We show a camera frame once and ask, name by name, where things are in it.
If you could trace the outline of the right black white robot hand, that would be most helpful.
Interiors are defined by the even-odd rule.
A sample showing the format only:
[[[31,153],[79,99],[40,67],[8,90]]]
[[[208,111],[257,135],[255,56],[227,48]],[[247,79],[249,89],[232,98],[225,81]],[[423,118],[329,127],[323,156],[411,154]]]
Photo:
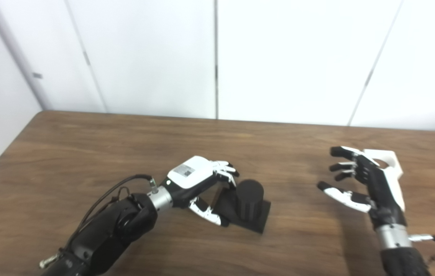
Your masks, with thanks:
[[[355,179],[366,186],[368,194],[348,191],[324,181],[318,182],[319,190],[349,208],[367,213],[374,229],[391,224],[408,225],[399,184],[403,170],[394,151],[334,146],[330,148],[330,155],[347,159],[329,167],[331,172],[340,172],[335,180]]]

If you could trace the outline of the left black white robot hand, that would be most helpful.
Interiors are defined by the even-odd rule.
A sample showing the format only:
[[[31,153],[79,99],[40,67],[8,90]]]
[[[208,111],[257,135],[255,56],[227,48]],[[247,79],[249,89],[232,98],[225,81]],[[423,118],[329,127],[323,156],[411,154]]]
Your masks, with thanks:
[[[228,219],[217,214],[200,196],[218,182],[229,189],[237,187],[235,177],[240,173],[228,161],[211,161],[193,156],[168,172],[162,186],[169,193],[173,208],[190,209],[201,218],[220,227],[228,227]]]

